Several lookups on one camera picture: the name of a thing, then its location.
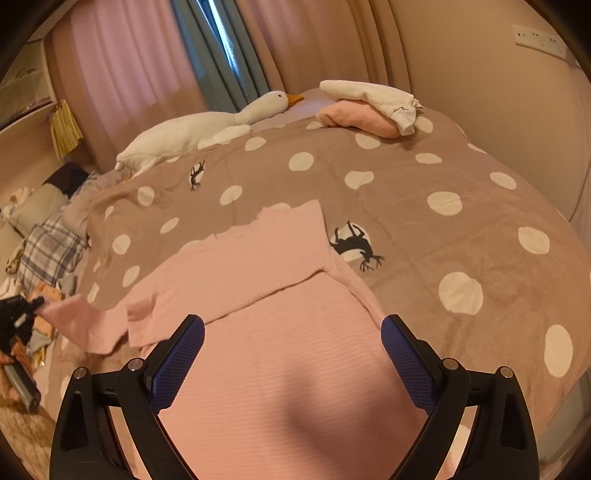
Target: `pink curtain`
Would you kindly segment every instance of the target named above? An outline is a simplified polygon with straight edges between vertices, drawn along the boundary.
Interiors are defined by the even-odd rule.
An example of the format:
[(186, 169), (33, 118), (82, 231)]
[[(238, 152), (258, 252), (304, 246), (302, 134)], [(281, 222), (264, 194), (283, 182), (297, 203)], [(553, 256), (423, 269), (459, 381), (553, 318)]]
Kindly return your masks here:
[(389, 0), (235, 1), (272, 88), (341, 79), (410, 91)]
[(48, 46), (56, 91), (103, 171), (142, 131), (207, 110), (168, 0), (81, 0)]

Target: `pink sweater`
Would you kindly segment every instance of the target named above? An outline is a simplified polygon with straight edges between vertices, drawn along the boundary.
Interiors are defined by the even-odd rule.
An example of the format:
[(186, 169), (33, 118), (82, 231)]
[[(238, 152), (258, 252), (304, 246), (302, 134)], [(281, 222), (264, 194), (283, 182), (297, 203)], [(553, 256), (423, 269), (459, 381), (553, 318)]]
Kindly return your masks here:
[(149, 347), (188, 313), (206, 322), (205, 343), (160, 419), (199, 478), (385, 480), (426, 419), (317, 201), (182, 249), (112, 310), (77, 296), (41, 312), (97, 353), (126, 331)]

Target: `wall socket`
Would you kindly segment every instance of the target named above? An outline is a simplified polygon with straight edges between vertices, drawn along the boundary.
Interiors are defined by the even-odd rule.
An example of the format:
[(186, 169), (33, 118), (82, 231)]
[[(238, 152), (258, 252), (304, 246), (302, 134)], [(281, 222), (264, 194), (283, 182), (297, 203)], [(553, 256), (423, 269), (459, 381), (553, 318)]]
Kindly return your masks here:
[(543, 51), (570, 64), (579, 66), (569, 48), (556, 35), (550, 35), (535, 28), (523, 27), (522, 25), (513, 25), (513, 35), (516, 45)]

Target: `white shelf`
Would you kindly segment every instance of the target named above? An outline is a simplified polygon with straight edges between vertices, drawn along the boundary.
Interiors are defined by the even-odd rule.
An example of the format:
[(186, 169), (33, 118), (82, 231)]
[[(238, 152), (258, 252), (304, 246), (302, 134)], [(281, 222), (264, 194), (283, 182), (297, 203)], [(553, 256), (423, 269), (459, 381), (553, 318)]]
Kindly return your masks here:
[[(48, 103), (26, 111), (29, 106), (44, 102)], [(29, 42), (23, 46), (0, 82), (0, 125), (10, 118), (17, 118), (0, 129), (0, 147), (13, 143), (43, 124), (56, 106), (44, 42)]]
[(43, 70), (35, 70), (33, 72), (23, 75), (22, 77), (14, 78), (11, 80), (7, 80), (4, 83), (0, 83), (0, 95), (2, 94), (3, 91), (6, 91), (5, 89), (8, 89), (9, 87), (11, 87), (13, 85), (22, 83), (24, 81), (30, 82), (33, 79), (40, 80), (39, 75), (43, 75)]
[(56, 26), (61, 18), (68, 13), (68, 10), (74, 6), (77, 0), (65, 0), (43, 24), (35, 30), (29, 41), (42, 40)]
[(51, 111), (57, 106), (57, 103), (52, 102), (44, 105), (31, 113), (20, 117), (15, 122), (0, 130), (0, 151), (2, 148), (10, 145), (17, 138), (23, 136), (29, 130), (41, 125), (47, 118)]

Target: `gray cushion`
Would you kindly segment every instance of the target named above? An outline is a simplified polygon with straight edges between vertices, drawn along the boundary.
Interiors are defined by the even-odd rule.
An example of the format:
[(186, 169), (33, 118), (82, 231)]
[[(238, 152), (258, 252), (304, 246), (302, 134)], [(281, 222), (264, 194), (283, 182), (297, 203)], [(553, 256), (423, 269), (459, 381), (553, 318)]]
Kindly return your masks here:
[(46, 183), (14, 210), (8, 222), (26, 238), (34, 225), (45, 222), (64, 206), (67, 200), (68, 197), (59, 188)]

